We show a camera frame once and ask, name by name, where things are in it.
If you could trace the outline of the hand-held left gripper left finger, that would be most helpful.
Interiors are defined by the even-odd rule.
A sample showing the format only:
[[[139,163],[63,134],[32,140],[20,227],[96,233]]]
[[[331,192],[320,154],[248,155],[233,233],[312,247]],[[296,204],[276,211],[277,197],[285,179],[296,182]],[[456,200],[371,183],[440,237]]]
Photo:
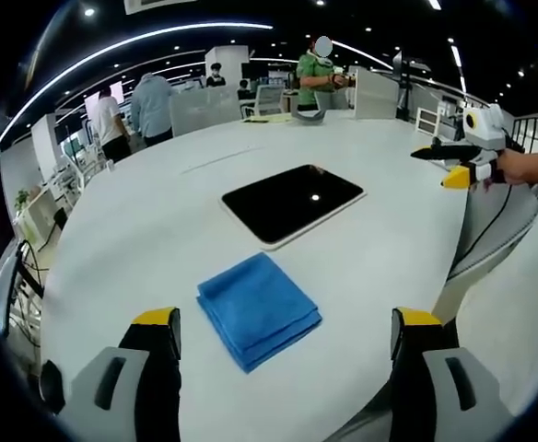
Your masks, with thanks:
[[[140,314],[72,381],[66,429],[75,441],[179,441],[180,361],[180,310]]]

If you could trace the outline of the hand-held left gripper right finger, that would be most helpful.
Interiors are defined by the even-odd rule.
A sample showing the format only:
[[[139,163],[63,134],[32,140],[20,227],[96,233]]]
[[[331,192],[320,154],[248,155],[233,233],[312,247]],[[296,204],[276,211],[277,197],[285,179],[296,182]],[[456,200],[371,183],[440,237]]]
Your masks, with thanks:
[[[391,441],[496,441],[512,421],[499,383],[429,312],[392,310]]]

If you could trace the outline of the person's right hand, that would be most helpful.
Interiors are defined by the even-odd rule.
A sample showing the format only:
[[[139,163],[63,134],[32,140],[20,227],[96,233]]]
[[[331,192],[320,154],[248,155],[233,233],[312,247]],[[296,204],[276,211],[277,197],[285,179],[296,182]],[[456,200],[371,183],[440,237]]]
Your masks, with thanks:
[[[524,154],[505,149],[497,159],[505,182],[512,185],[538,185],[538,154]]]

